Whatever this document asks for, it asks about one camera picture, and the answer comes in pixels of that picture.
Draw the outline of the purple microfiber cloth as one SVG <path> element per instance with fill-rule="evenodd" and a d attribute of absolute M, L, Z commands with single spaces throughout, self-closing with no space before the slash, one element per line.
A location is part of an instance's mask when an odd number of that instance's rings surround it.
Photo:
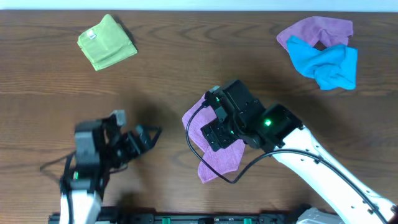
<path fill-rule="evenodd" d="M 205 95 L 203 95 L 200 100 L 198 100 L 193 107 L 183 115 L 182 123 L 185 129 L 191 116 L 204 102 L 204 97 Z M 227 174 L 228 172 L 238 170 L 244 154 L 245 144 L 242 140 L 237 140 L 226 149 L 220 149 L 217 152 L 213 151 L 209 143 L 204 138 L 201 128 L 213 121 L 215 118 L 215 112 L 210 106 L 200 110 L 190 123 L 188 135 L 190 141 L 194 142 L 199 149 L 203 151 L 204 155 L 202 158 L 218 173 Z M 200 162 L 198 166 L 198 176 L 203 184 L 218 178 L 218 176 L 202 162 Z"/>

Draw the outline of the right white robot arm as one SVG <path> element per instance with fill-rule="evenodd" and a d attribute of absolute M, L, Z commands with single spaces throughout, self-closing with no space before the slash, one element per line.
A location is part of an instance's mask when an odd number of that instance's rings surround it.
<path fill-rule="evenodd" d="M 397 205 L 364 185 L 282 105 L 265 108 L 252 96 L 206 93 L 216 119 L 202 128 L 214 150 L 242 140 L 301 177 L 345 223 L 397 223 Z"/>

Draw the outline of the folded green cloth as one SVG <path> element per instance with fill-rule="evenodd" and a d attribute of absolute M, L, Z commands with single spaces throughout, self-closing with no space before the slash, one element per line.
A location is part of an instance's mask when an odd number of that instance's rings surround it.
<path fill-rule="evenodd" d="M 138 53 L 120 23 L 110 14 L 101 22 L 84 31 L 78 46 L 96 71 L 110 67 Z"/>

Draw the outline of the crumpled blue cloth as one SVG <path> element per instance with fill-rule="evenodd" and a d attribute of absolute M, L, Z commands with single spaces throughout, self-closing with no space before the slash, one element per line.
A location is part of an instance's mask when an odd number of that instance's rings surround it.
<path fill-rule="evenodd" d="M 339 44 L 318 50 L 294 35 L 287 48 L 296 71 L 314 79 L 321 90 L 356 88 L 358 49 Z"/>

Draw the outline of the purple cloth at back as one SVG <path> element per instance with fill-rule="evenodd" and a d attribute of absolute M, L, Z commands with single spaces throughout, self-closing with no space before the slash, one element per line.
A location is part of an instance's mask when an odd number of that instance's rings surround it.
<path fill-rule="evenodd" d="M 336 19 L 322 16 L 312 16 L 302 19 L 280 32 L 276 39 L 287 48 L 287 41 L 296 36 L 312 47 L 321 42 L 325 47 L 334 45 L 348 45 L 349 38 L 354 35 L 353 22 L 345 19 Z"/>

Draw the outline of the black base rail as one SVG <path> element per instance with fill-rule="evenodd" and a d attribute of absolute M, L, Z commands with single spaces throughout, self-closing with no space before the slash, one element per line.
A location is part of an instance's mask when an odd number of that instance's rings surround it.
<path fill-rule="evenodd" d="M 116 207 L 103 207 L 100 212 L 54 213 L 49 223 L 117 223 L 117 224 L 279 224 L 297 223 L 302 212 L 266 211 L 259 214 L 151 213 L 123 212 Z"/>

